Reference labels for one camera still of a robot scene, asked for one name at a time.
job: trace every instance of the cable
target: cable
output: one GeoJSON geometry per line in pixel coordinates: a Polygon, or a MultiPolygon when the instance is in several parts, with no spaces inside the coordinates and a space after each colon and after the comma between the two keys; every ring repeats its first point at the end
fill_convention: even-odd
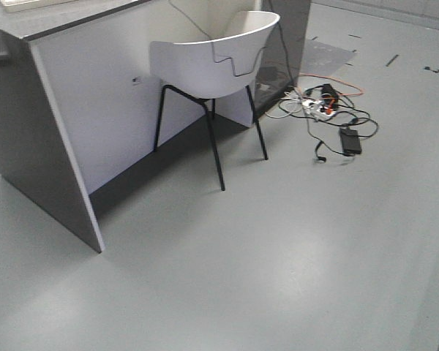
{"type": "Polygon", "coordinates": [[[257,66],[257,62],[258,59],[260,58],[261,53],[263,52],[263,50],[265,50],[266,47],[262,47],[257,54],[255,55],[255,59],[254,59],[254,64],[252,65],[252,69],[248,72],[244,72],[244,73],[238,73],[236,71],[236,65],[234,64],[234,59],[231,56],[224,56],[224,58],[219,59],[219,61],[217,61],[217,54],[216,54],[216,50],[214,48],[214,40],[211,37],[210,34],[208,34],[206,31],[204,31],[184,10],[182,10],[181,8],[177,7],[175,4],[173,4],[172,0],[168,0],[168,3],[170,6],[172,6],[174,9],[176,9],[177,11],[179,11],[196,29],[198,29],[198,31],[200,31],[203,35],[205,35],[208,39],[209,42],[211,43],[211,55],[213,58],[213,62],[215,64],[220,64],[222,62],[225,61],[229,61],[231,64],[231,69],[233,71],[233,76],[234,77],[242,77],[244,75],[249,75],[250,73],[255,71],[255,68],[257,66]]]}
{"type": "Polygon", "coordinates": [[[362,88],[359,88],[358,86],[355,86],[353,84],[344,82],[343,80],[340,80],[338,78],[327,77],[325,75],[313,75],[313,74],[310,74],[310,73],[299,73],[299,77],[315,77],[315,78],[323,78],[323,79],[333,80],[334,82],[341,83],[341,84],[343,84],[345,86],[350,86],[351,88],[354,88],[357,91],[359,91],[358,93],[353,93],[353,94],[341,94],[341,93],[339,93],[340,96],[342,96],[342,97],[359,97],[362,94],[364,94],[364,90],[362,88]]]}
{"type": "Polygon", "coordinates": [[[346,86],[351,86],[353,88],[356,88],[357,90],[359,90],[359,93],[358,94],[341,94],[339,91],[337,91],[337,93],[339,94],[339,97],[341,98],[339,104],[335,103],[336,99],[332,95],[329,94],[327,97],[324,97],[327,93],[324,93],[324,94],[320,93],[320,99],[325,99],[324,101],[328,102],[328,103],[326,103],[326,105],[320,105],[320,103],[323,104],[324,101],[316,100],[316,99],[312,98],[312,92],[316,89],[322,88],[323,86],[315,86],[313,88],[308,88],[304,91],[304,94],[302,94],[301,89],[299,87],[296,87],[294,89],[293,94],[292,93],[286,94],[285,97],[280,99],[281,101],[277,105],[277,107],[284,113],[283,115],[271,116],[269,113],[266,113],[266,115],[268,117],[271,117],[271,118],[286,118],[288,116],[291,116],[294,118],[305,119],[306,126],[307,126],[307,133],[309,134],[310,137],[318,140],[318,144],[316,145],[315,150],[314,150],[315,158],[318,162],[326,162],[326,158],[324,156],[320,156],[318,153],[318,150],[321,146],[325,146],[331,152],[333,152],[335,154],[342,155],[342,156],[354,158],[356,155],[347,154],[345,152],[340,152],[340,151],[334,150],[323,139],[317,137],[316,135],[314,135],[312,133],[309,120],[312,119],[315,122],[320,122],[320,123],[326,124],[326,125],[331,126],[331,127],[337,127],[337,128],[339,128],[339,130],[343,134],[347,134],[347,133],[345,133],[345,130],[349,129],[350,127],[358,127],[358,126],[362,126],[364,124],[370,123],[374,126],[374,130],[367,135],[358,135],[358,137],[363,138],[363,140],[367,140],[367,139],[373,137],[374,135],[376,135],[378,133],[378,130],[379,130],[379,124],[371,118],[370,113],[367,111],[364,111],[364,110],[357,109],[355,107],[354,102],[349,97],[349,96],[353,96],[353,95],[358,96],[358,95],[362,94],[363,90],[361,88],[356,87],[353,84],[346,83],[346,82],[343,82],[341,80],[338,80],[338,81],[345,84],[346,86]],[[305,105],[307,107],[304,107],[303,102],[306,102],[306,101],[311,101],[311,103],[307,103],[305,105]],[[316,115],[316,113],[318,113],[318,112],[316,112],[316,108],[317,108],[317,111],[319,111],[319,110],[322,111],[321,109],[326,108],[326,107],[331,109],[331,115],[328,118],[322,119],[323,116],[325,116],[324,113],[320,113],[320,115],[316,115]],[[342,108],[343,110],[339,110],[337,112],[334,112],[334,110],[336,110],[339,107],[342,108]],[[303,111],[304,116],[297,116],[296,114],[301,110],[303,111]],[[359,117],[358,114],[360,114],[360,113],[363,113],[365,115],[365,117],[359,117]],[[338,117],[342,117],[342,116],[348,116],[350,118],[350,120],[348,122],[345,122],[345,123],[337,123],[335,121],[335,119],[338,117]]]}
{"type": "MultiPolygon", "coordinates": [[[[268,3],[270,6],[270,10],[272,12],[275,12],[275,10],[273,8],[273,3],[271,2],[271,0],[268,0],[268,3]]],[[[283,46],[283,51],[285,52],[286,70],[288,71],[288,75],[290,78],[289,83],[293,84],[293,86],[294,86],[294,77],[293,77],[293,73],[291,73],[290,56],[289,56],[289,52],[288,52],[288,47],[286,46],[285,35],[283,34],[283,27],[281,26],[280,22],[278,22],[277,26],[278,26],[278,32],[279,32],[279,39],[281,40],[281,43],[283,46]]]]}

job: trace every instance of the desk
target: desk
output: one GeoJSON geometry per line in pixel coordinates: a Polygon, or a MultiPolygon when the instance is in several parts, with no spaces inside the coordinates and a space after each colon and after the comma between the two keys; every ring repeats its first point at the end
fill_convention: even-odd
{"type": "MultiPolygon", "coordinates": [[[[176,5],[214,35],[260,1],[176,5]]],[[[101,252],[89,194],[152,150],[161,82],[150,75],[149,43],[202,36],[167,0],[78,0],[15,13],[0,5],[0,173],[101,252]]],[[[161,143],[203,114],[168,100],[161,143]]],[[[247,99],[226,97],[217,110],[228,117],[231,105],[235,121],[251,123],[247,99]]]]}

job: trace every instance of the chair leg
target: chair leg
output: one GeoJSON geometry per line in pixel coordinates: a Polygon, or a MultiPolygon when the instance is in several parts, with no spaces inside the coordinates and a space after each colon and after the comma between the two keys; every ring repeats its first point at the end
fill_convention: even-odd
{"type": "Polygon", "coordinates": [[[206,107],[205,102],[202,102],[201,105],[203,106],[203,109],[205,110],[206,125],[208,127],[208,134],[210,136],[211,148],[213,149],[214,161],[215,161],[216,166],[217,166],[219,184],[221,185],[221,190],[225,191],[226,190],[225,180],[222,177],[220,156],[218,154],[217,142],[216,142],[216,139],[214,137],[213,125],[211,123],[211,120],[213,119],[214,113],[215,113],[214,112],[214,108],[215,108],[215,106],[214,106],[214,99],[211,102],[211,112],[208,111],[208,108],[206,107]]]}
{"type": "Polygon", "coordinates": [[[216,114],[216,99],[211,99],[211,120],[214,120],[217,116],[216,114]]]}
{"type": "Polygon", "coordinates": [[[165,99],[167,88],[169,88],[169,86],[163,86],[161,90],[161,100],[160,100],[160,107],[158,108],[158,121],[156,124],[156,134],[154,136],[153,152],[156,152],[158,150],[158,142],[160,141],[162,109],[164,108],[164,99],[165,99]]]}
{"type": "Polygon", "coordinates": [[[214,109],[215,109],[215,101],[214,101],[214,99],[213,99],[213,102],[212,102],[212,112],[210,113],[209,110],[208,110],[208,107],[206,106],[206,103],[205,103],[208,100],[197,99],[197,98],[187,94],[186,92],[182,91],[181,89],[178,89],[175,86],[172,86],[170,84],[166,84],[165,86],[163,86],[162,87],[162,91],[161,91],[160,108],[158,110],[158,121],[157,121],[157,125],[156,125],[156,135],[154,136],[153,152],[156,152],[157,148],[158,148],[158,142],[159,142],[160,130],[161,130],[162,109],[164,108],[165,94],[166,94],[166,90],[167,89],[175,91],[177,94],[180,94],[183,97],[185,97],[185,98],[187,98],[187,99],[189,99],[189,100],[199,104],[205,110],[206,123],[207,123],[207,127],[208,127],[208,133],[209,133],[209,137],[210,137],[211,148],[213,149],[214,161],[215,161],[216,166],[217,166],[219,183],[221,185],[221,190],[225,191],[226,188],[225,188],[225,181],[224,181],[224,179],[222,177],[220,156],[218,154],[217,142],[216,142],[216,139],[214,137],[213,126],[212,126],[212,123],[211,123],[211,116],[214,115],[214,109]]]}
{"type": "Polygon", "coordinates": [[[249,97],[250,108],[252,109],[252,118],[257,127],[258,138],[260,139],[260,145],[262,146],[263,158],[269,159],[269,155],[266,152],[265,141],[263,141],[262,129],[260,128],[260,123],[258,122],[257,110],[255,109],[254,99],[252,98],[252,92],[250,87],[246,86],[247,96],[249,97]]]}

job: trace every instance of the vinyl floor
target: vinyl floor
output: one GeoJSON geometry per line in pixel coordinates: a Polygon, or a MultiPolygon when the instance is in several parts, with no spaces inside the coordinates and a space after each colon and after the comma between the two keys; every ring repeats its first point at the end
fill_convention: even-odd
{"type": "Polygon", "coordinates": [[[362,154],[218,118],[221,192],[198,121],[92,196],[102,254],[0,178],[0,351],[438,349],[439,31],[312,5],[307,37],[356,51],[362,154]]]}

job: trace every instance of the white chair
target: white chair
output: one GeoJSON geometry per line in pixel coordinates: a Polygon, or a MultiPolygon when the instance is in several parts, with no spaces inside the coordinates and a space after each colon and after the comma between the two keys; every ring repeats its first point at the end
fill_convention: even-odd
{"type": "Polygon", "coordinates": [[[219,39],[204,42],[151,42],[151,73],[162,80],[160,108],[154,151],[160,136],[162,109],[167,89],[198,103],[205,116],[217,166],[221,190],[225,190],[220,158],[211,119],[215,114],[215,99],[245,88],[257,126],[264,159],[268,159],[258,116],[249,84],[257,75],[261,54],[279,15],[264,11],[237,12],[219,39]],[[206,102],[211,100],[211,111],[206,102]]]}

